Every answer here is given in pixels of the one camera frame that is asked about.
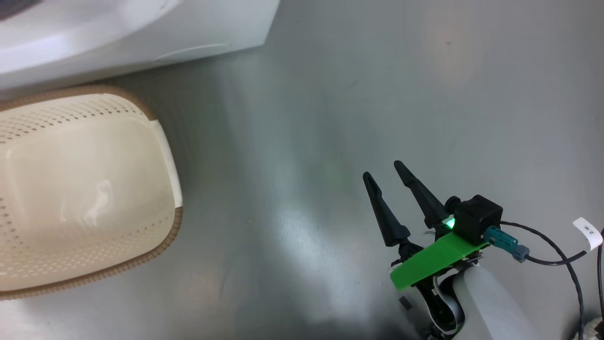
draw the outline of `white cable label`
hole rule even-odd
[[[579,217],[573,224],[578,230],[581,230],[583,235],[585,235],[587,242],[590,243],[587,252],[594,250],[602,244],[602,235],[600,235],[600,232],[592,226],[591,223],[587,222],[586,219]]]

